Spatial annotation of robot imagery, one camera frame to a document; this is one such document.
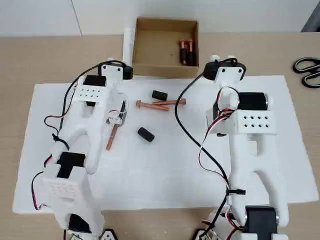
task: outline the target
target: black plastic clip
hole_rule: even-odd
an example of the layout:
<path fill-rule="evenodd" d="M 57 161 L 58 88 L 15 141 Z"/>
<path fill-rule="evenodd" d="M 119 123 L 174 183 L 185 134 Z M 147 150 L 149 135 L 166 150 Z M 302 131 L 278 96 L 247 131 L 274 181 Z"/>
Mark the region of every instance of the black plastic clip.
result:
<path fill-rule="evenodd" d="M 230 195 L 230 194 L 246 195 L 246 190 L 242 190 L 242 189 L 230 190 L 230 189 L 227 189 L 225 191 L 225 193 L 227 195 Z"/>

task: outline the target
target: white wall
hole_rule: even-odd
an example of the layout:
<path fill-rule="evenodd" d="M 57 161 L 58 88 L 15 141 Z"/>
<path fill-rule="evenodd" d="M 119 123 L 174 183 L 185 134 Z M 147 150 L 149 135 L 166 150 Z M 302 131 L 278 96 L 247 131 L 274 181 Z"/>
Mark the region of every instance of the white wall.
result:
<path fill-rule="evenodd" d="M 122 34 L 125 27 L 135 24 L 137 16 L 197 19 L 200 31 L 205 33 L 300 32 L 318 2 L 0 0 L 0 36 L 80 35 L 81 31 L 84 35 Z"/>
<path fill-rule="evenodd" d="M 0 0 L 0 37 L 80 35 L 70 0 Z"/>

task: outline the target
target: black rubber cylinder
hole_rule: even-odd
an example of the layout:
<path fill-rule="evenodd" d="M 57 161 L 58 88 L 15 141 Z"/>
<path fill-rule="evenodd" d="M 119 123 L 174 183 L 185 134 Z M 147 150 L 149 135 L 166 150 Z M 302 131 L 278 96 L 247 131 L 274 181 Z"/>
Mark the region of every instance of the black rubber cylinder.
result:
<path fill-rule="evenodd" d="M 149 143 L 151 143 L 155 139 L 155 135 L 153 135 L 151 132 L 149 132 L 144 127 L 140 127 L 138 130 L 138 134 L 143 137 L 145 140 L 147 140 Z"/>
<path fill-rule="evenodd" d="M 162 92 L 162 91 L 156 91 L 153 90 L 152 92 L 152 97 L 154 99 L 162 100 L 162 101 L 167 101 L 168 93 Z"/>

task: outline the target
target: wire bundle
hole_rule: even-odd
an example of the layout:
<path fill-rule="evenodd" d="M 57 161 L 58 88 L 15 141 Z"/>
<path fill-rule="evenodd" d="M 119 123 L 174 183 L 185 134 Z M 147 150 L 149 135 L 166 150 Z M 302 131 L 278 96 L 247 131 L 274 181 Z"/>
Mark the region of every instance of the wire bundle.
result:
<path fill-rule="evenodd" d="M 236 58 L 229 58 L 229 59 L 226 59 L 224 60 L 223 62 L 232 62 L 234 65 L 236 65 L 238 63 L 237 59 Z M 218 105 L 218 110 L 219 110 L 219 115 L 216 119 L 214 119 L 214 121 L 211 123 L 211 125 L 208 127 L 206 133 L 205 133 L 205 136 L 204 136 L 204 139 L 202 141 L 202 143 L 200 144 L 189 132 L 188 130 L 185 128 L 185 126 L 182 124 L 182 122 L 180 121 L 179 119 L 179 116 L 178 116 L 178 103 L 179 101 L 181 100 L 181 98 L 183 97 L 183 95 L 186 93 L 186 91 L 196 82 L 198 81 L 202 76 L 204 75 L 204 73 L 202 72 L 200 75 L 198 75 L 180 94 L 180 96 L 178 97 L 177 101 L 176 101 L 176 104 L 174 106 L 174 115 L 175 115 L 175 118 L 176 118 L 176 121 L 178 122 L 179 126 L 181 127 L 181 129 L 185 132 L 185 134 L 200 148 L 199 149 L 199 153 L 198 153 L 198 162 L 200 164 L 200 166 L 207 170 L 207 171 L 210 171 L 210 172 L 213 172 L 215 174 L 218 174 L 220 175 L 223 180 L 225 181 L 225 184 L 226 184 L 226 189 L 227 189 L 227 192 L 228 190 L 230 189 L 230 184 L 229 184 L 229 180 L 228 180 L 228 177 L 226 175 L 226 172 L 225 170 L 223 169 L 223 167 L 220 165 L 220 163 L 204 148 L 204 143 L 205 143 L 205 140 L 207 139 L 207 136 L 208 134 L 212 131 L 212 129 L 214 127 L 217 126 L 218 123 L 228 119 L 232 113 L 236 110 L 236 109 L 231 109 L 231 108 L 224 108 L 224 109 L 219 109 L 219 100 L 221 98 L 221 94 L 222 94 L 222 90 L 223 88 L 230 88 L 232 90 L 234 90 L 238 96 L 239 96 L 239 93 L 236 89 L 234 89 L 233 87 L 230 87 L 230 86 L 224 86 L 222 87 L 219 91 L 218 91 L 218 94 L 217 94 L 217 98 L 216 98 L 216 104 Z M 205 168 L 202 163 L 201 163 L 201 160 L 200 160 L 200 156 L 201 156 L 201 152 L 204 152 L 215 164 L 216 166 L 219 168 L 220 172 L 217 172 L 217 171 L 213 171 L 213 170 L 210 170 L 210 169 L 207 169 Z M 227 202 L 227 197 L 228 197 L 228 193 L 225 194 L 223 200 L 222 200 L 222 203 L 220 204 L 212 222 L 207 222 L 205 221 L 206 224 L 208 224 L 208 227 L 207 229 L 199 236 L 199 239 L 201 240 L 203 237 L 205 237 L 208 232 L 210 230 L 212 230 L 215 226 L 215 223 L 223 209 L 223 207 L 225 206 L 226 202 Z M 243 230 L 242 227 L 239 227 L 237 226 L 231 219 L 230 219 L 230 216 L 229 216 L 229 213 L 226 214 L 226 218 L 228 219 L 229 223 L 234 227 L 234 229 L 230 232 L 229 236 L 227 237 L 227 240 L 230 240 L 231 236 L 238 230 Z"/>

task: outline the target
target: cable tie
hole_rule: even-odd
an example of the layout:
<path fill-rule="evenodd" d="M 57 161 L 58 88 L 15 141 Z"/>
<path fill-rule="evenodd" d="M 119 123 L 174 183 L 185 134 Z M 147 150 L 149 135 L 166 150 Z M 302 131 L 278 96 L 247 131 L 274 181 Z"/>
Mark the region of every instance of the cable tie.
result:
<path fill-rule="evenodd" d="M 55 142 L 61 142 L 61 143 L 63 143 L 63 144 L 65 145 L 66 149 L 68 149 L 68 151 L 70 150 L 70 147 L 69 147 L 68 143 L 67 143 L 65 140 L 61 139 L 60 137 L 58 137 L 58 136 L 55 135 L 54 133 L 52 133 L 52 137 L 53 137 L 53 140 L 54 140 Z"/>

